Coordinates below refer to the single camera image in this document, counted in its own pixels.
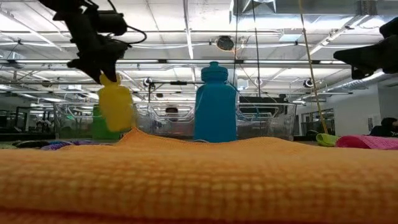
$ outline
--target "orange towel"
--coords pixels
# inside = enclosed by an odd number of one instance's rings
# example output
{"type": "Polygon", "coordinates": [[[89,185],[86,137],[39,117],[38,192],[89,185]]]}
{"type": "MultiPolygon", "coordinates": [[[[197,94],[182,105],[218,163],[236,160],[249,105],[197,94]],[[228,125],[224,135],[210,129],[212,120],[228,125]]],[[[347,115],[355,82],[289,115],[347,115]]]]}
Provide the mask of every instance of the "orange towel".
{"type": "Polygon", "coordinates": [[[0,223],[397,223],[398,152],[275,138],[0,151],[0,223]]]}

